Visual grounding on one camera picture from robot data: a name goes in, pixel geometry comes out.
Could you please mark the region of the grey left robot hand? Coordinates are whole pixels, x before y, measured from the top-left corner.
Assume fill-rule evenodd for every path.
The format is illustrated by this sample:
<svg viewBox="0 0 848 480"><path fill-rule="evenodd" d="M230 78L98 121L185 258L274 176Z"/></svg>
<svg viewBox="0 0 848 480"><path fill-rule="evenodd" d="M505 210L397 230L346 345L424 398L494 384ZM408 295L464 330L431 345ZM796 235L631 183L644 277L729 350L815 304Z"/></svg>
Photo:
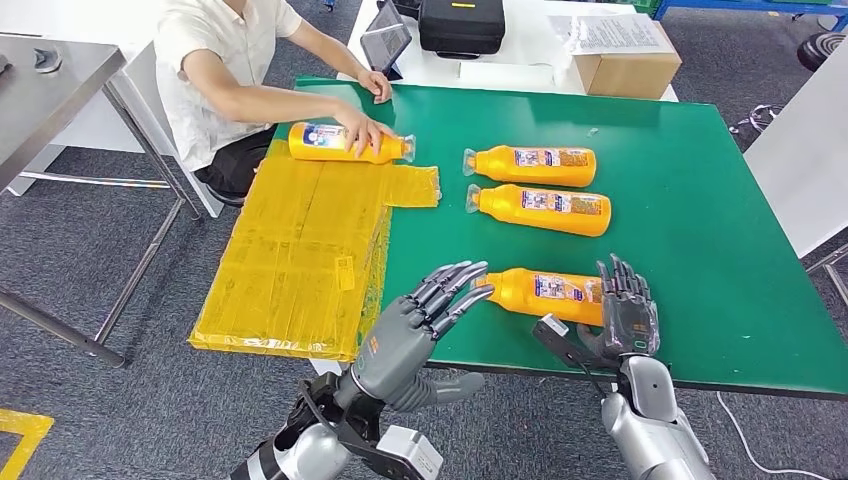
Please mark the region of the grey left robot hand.
<svg viewBox="0 0 848 480"><path fill-rule="evenodd" d="M424 378L421 370L458 320L492 295L491 285L471 285L487 270L486 261L443 265L412 291L393 300L365 335L356 359L339 380L336 404L347 409L364 395L396 412L411 412L465 400L478 392L484 384L479 373L434 381Z"/></svg>

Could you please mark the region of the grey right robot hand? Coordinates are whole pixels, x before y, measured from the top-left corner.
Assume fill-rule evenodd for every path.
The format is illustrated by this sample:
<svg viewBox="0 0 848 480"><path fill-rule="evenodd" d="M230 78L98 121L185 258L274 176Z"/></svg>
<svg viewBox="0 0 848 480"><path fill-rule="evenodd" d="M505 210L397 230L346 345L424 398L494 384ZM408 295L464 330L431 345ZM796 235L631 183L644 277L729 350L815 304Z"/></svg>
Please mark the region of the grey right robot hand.
<svg viewBox="0 0 848 480"><path fill-rule="evenodd" d="M624 354L654 356L660 345L657 304L647 280L626 261L610 254L611 267L596 262L601 280L602 331L577 326L581 342L595 356L616 359Z"/></svg>

